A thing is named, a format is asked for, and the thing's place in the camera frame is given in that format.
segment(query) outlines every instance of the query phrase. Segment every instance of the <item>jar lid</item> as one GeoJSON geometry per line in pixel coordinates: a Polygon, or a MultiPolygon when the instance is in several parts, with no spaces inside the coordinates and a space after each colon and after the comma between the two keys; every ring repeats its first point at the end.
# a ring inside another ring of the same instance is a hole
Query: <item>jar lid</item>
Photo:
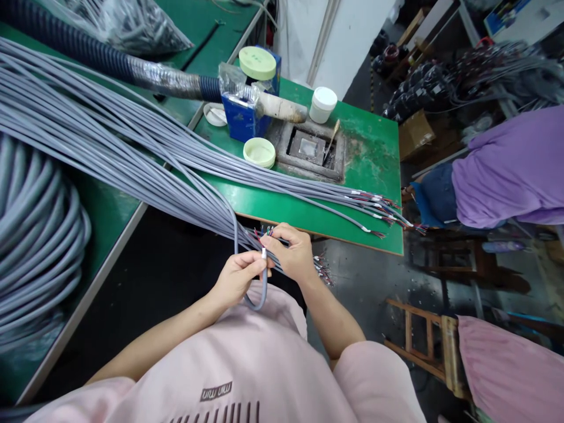
{"type": "Polygon", "coordinates": [[[276,75],[276,59],[261,47],[243,47],[239,52],[239,66],[245,75],[256,80],[269,80],[276,75]]]}
{"type": "Polygon", "coordinates": [[[318,87],[313,92],[313,103],[321,110],[333,110],[337,104],[337,94],[327,87],[318,87]]]}

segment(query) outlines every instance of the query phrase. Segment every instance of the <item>wooden chair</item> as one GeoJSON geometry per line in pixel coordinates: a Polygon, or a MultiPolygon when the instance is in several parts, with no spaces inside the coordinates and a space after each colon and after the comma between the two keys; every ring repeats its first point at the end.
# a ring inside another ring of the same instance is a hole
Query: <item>wooden chair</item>
{"type": "Polygon", "coordinates": [[[458,349],[458,320],[445,315],[439,316],[430,311],[424,311],[390,298],[386,301],[388,304],[405,311],[405,348],[401,348],[387,339],[384,341],[384,345],[400,357],[412,361],[439,378],[447,385],[455,397],[471,401],[470,392],[463,383],[462,364],[458,349]],[[413,314],[421,316],[427,321],[425,326],[427,329],[426,354],[413,349],[412,346],[411,316],[413,314]],[[442,358],[440,360],[435,358],[433,325],[441,329],[442,358]]]}
{"type": "Polygon", "coordinates": [[[529,283],[519,276],[519,272],[498,266],[495,254],[483,250],[484,240],[469,236],[421,243],[425,249],[425,265],[418,267],[432,276],[467,285],[475,281],[483,289],[528,293],[531,290],[529,283]],[[456,258],[463,259],[466,264],[458,264],[456,258]]]}

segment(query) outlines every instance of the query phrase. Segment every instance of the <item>white wall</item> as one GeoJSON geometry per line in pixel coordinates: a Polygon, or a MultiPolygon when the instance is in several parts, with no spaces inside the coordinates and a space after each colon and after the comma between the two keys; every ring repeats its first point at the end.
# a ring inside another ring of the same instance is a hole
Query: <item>white wall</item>
{"type": "MultiPolygon", "coordinates": [[[[343,99],[394,3],[341,0],[312,88],[329,87],[343,99]]],[[[275,50],[284,78],[306,85],[326,7],[327,0],[281,0],[275,50]]]]}

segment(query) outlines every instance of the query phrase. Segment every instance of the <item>black flexible hose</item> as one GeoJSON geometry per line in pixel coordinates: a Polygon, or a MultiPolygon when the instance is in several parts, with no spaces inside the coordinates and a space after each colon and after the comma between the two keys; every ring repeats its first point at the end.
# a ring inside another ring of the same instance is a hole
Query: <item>black flexible hose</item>
{"type": "Polygon", "coordinates": [[[135,84],[127,54],[68,25],[31,0],[0,1],[0,19],[65,56],[135,84]]]}
{"type": "Polygon", "coordinates": [[[53,16],[32,0],[0,0],[0,19],[83,65],[165,96],[221,102],[219,79],[129,56],[53,16]]]}

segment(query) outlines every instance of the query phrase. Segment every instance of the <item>purple shirt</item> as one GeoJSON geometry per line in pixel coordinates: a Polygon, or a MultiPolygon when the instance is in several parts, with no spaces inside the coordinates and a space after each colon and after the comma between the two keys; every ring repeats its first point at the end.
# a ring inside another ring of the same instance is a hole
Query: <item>purple shirt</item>
{"type": "Polygon", "coordinates": [[[452,164],[458,220],[564,223],[564,106],[527,112],[478,135],[452,164]]]}

